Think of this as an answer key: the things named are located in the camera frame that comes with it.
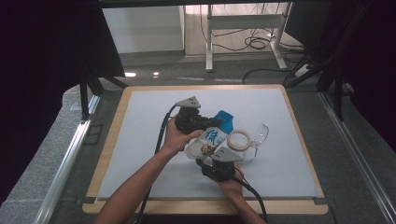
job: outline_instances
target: hand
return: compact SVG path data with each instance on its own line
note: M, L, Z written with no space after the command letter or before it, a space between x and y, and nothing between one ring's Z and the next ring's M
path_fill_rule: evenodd
M175 119L169 119L166 124L165 141L162 150L169 150L176 155L184 149L191 139L198 137L202 133L202 130L197 130L190 134L184 134L177 129Z
M234 165L235 168L241 172L239 173L237 170L235 170L235 176L239 179L242 179L243 172L240 169L239 164L235 162ZM243 197L242 185L240 185L239 183L231 179L221 182L218 181L215 182L219 184L221 190L228 199L234 199L235 197Z

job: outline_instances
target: gray floor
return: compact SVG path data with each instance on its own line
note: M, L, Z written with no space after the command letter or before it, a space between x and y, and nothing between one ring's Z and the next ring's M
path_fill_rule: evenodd
M146 54L140 58L141 61L131 61L135 55L123 55L125 70L136 72L137 76L120 80L132 86L241 85L243 75L252 69L277 69L271 53L215 57L213 73L205 72L202 57L184 58L171 53L156 58L151 56ZM160 75L154 77L153 72L160 72ZM258 71L250 74L246 83L281 83L286 75L287 73ZM295 88L287 89L287 93L332 210L324 216L270 215L270 223L387 223L315 90L317 79L318 77L312 77ZM90 223L95 218L82 212L81 204L122 93L114 84L105 80L102 83L106 91L93 116L92 135L86 137L80 149L50 223ZM395 203L395 153L361 117L347 97L343 102L345 124ZM35 220L78 126L78 103L78 87L64 94L64 106L47 138L15 189L2 204L0 223L32 223ZM96 139L98 135L94 135L95 130L100 128L101 134Z

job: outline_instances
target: metal frame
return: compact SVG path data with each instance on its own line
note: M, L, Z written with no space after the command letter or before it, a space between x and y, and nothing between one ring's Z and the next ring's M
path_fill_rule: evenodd
M85 134L88 131L88 128L91 124L92 114L94 113L98 103L100 101L99 96L93 96L90 105L89 105L89 113L90 115L86 120L83 120L77 127L75 135L70 143L69 148L64 155L64 160L61 163L61 166L56 173L51 186L49 187L49 191L44 199L44 202L41 204L40 209L38 210L37 216L35 217L35 221L33 223L48 223L52 216L52 213L55 209L55 206L61 196L62 191L64 190L64 184L66 183L67 178L69 177L70 171L73 168L73 164L78 155L79 149L81 147L82 141L84 139Z
M278 32L274 42L271 42L271 49L276 57L277 64L281 70L288 67L280 54L279 43L285 29L286 20L289 16L291 2L288 2L282 14L267 15L242 15L242 16L213 16L212 5L207 6L207 42L206 42L206 72L213 71L213 49L212 31L227 29L255 29L255 28L277 28Z
M337 117L337 115L332 110L332 99L330 99L329 94L320 92L319 96L325 104L327 112L329 113L336 129L343 138L353 161L361 172L361 176L366 182L367 187L372 192L379 209L382 211L385 219L389 224L395 224L396 209L392 200L385 192L384 187L382 187L381 183L375 177L375 174L373 173L366 159L364 159L363 155L361 154L361 150L359 149L358 145L350 134L347 126Z

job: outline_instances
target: white surface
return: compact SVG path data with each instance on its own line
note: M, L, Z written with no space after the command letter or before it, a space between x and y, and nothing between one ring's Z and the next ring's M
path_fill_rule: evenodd
M214 117L220 110L233 115L233 126L253 135L262 122L269 127L266 141L240 163L246 180L263 197L316 197L318 191L280 89L221 91L133 92L120 135L99 190L108 198L154 154L165 114L178 101L196 96L200 114ZM245 196L253 197L247 191ZM201 174L194 160L178 153L154 183L151 198L220 198L217 184Z
M182 7L104 8L118 53L183 50Z

